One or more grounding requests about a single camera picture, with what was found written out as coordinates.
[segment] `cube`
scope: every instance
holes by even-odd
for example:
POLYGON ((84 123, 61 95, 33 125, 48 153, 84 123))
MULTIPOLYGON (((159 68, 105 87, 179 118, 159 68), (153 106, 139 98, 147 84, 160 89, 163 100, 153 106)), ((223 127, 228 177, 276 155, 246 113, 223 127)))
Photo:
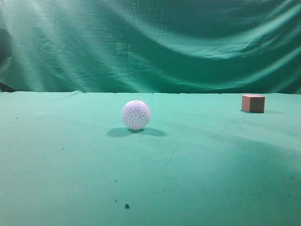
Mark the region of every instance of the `cube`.
POLYGON ((264 113, 265 97, 260 95, 243 95, 241 109, 251 113, 264 113))

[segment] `brown cube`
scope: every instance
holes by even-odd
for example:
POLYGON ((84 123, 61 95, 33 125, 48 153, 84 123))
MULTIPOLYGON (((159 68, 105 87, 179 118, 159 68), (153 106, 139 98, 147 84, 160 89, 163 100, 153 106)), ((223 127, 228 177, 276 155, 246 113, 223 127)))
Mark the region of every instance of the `brown cube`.
POLYGON ((265 97, 260 95, 243 95, 241 109, 246 112, 264 113, 265 97))

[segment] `green backdrop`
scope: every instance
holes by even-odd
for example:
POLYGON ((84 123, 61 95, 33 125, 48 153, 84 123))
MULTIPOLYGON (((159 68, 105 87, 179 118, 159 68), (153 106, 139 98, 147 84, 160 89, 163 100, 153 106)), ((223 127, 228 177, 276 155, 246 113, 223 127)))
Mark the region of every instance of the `green backdrop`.
POLYGON ((0 0, 17 91, 301 93, 300 0, 0 0))

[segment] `golf ball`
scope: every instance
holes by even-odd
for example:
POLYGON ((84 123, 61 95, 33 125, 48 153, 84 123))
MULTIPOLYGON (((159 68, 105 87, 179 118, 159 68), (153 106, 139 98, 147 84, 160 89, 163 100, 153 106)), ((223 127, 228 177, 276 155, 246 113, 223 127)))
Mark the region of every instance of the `golf ball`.
POLYGON ((130 101, 123 107, 122 120, 130 129, 143 129, 150 119, 150 108, 140 100, 130 101))

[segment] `table surface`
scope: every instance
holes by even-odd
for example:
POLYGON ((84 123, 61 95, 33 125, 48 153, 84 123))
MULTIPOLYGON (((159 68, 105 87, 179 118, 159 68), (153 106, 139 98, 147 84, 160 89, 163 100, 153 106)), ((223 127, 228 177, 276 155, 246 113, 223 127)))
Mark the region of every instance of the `table surface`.
POLYGON ((0 226, 301 225, 301 95, 242 95, 0 93, 0 226))

